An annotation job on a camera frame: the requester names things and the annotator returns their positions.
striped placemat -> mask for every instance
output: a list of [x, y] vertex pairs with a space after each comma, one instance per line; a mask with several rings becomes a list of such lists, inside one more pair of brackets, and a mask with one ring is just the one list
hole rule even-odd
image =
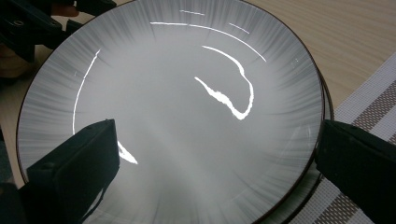
[[[335, 110], [335, 119], [396, 145], [396, 53]], [[373, 223], [324, 178], [291, 223]]]

wooden table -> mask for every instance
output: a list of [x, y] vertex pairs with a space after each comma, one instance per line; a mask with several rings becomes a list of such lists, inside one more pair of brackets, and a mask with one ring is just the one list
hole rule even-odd
[[[280, 20], [312, 53], [329, 86], [334, 107], [343, 102], [396, 51], [396, 2], [374, 0], [248, 0]], [[78, 16], [77, 21], [91, 17]], [[65, 22], [65, 18], [56, 18]], [[50, 50], [37, 47], [37, 63]], [[23, 186], [17, 160], [16, 133], [24, 94], [33, 79], [25, 77], [0, 91], [0, 125], [14, 180]]]

radial plate pattern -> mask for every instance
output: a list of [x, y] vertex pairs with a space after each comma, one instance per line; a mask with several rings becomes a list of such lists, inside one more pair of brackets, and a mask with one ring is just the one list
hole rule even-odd
[[312, 58], [236, 0], [140, 0], [69, 37], [21, 110], [26, 169], [115, 119], [121, 167], [91, 223], [251, 223], [309, 165], [323, 117]]

black clamp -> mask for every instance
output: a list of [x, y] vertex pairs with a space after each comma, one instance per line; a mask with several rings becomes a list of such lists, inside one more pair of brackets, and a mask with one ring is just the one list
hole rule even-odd
[[[35, 45], [57, 48], [82, 24], [69, 20], [66, 29], [50, 16], [51, 5], [74, 5], [74, 0], [0, 0], [0, 43], [27, 62], [35, 59]], [[111, 0], [77, 0], [80, 12], [98, 16], [116, 6]]]

